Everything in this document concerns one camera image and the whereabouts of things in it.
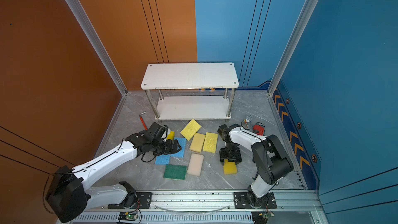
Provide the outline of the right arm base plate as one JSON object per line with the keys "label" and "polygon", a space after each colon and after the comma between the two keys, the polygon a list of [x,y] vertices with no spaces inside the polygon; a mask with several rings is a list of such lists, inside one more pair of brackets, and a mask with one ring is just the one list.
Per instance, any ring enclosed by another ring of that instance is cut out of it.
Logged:
{"label": "right arm base plate", "polygon": [[251,192],[234,192],[234,206],[236,209],[266,208],[276,209],[277,203],[272,192],[268,192],[263,197],[258,198]]}

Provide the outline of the long yellow foam sponge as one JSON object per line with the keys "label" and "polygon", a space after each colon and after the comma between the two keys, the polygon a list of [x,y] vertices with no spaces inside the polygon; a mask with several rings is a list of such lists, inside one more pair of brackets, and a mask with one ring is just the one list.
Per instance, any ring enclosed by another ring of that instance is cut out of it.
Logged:
{"label": "long yellow foam sponge", "polygon": [[225,175],[234,175],[237,173],[236,162],[230,162],[228,159],[224,160],[223,172]]}

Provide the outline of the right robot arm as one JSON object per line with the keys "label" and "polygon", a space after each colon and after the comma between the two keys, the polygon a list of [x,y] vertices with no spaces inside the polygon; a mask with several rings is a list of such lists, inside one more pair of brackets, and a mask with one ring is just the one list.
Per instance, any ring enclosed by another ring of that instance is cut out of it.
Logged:
{"label": "right robot arm", "polygon": [[294,169],[279,138],[249,132],[239,124],[221,125],[218,134],[226,144],[219,151],[226,175],[237,173],[237,165],[242,162],[241,148],[252,152],[257,168],[256,178],[247,191],[234,193],[235,208],[275,209],[277,204],[271,190]]}

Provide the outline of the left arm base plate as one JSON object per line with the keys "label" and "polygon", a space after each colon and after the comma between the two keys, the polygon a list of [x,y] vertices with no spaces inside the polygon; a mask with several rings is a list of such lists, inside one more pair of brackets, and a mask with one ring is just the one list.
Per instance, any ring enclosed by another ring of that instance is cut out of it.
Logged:
{"label": "left arm base plate", "polygon": [[149,209],[152,199],[151,192],[128,193],[120,204],[109,204],[108,209]]}

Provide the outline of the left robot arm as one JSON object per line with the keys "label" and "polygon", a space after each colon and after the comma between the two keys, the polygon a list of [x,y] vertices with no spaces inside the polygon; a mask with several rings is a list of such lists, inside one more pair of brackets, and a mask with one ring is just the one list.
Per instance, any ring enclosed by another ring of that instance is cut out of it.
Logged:
{"label": "left robot arm", "polygon": [[126,181],[115,185],[94,187],[102,177],[135,158],[152,153],[154,157],[171,155],[182,147],[166,125],[154,122],[148,130],[133,133],[110,151],[70,169],[59,168],[53,175],[45,200],[58,220],[67,223],[82,212],[110,205],[115,208],[138,208],[136,190]]}

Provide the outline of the pale pink sponge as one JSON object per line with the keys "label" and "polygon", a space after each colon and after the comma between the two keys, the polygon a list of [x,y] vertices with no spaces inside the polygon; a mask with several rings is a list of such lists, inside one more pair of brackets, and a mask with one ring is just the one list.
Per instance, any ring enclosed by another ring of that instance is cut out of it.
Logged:
{"label": "pale pink sponge", "polygon": [[200,176],[202,171],[203,161],[204,161],[203,155],[193,153],[190,158],[187,173],[193,176]]}

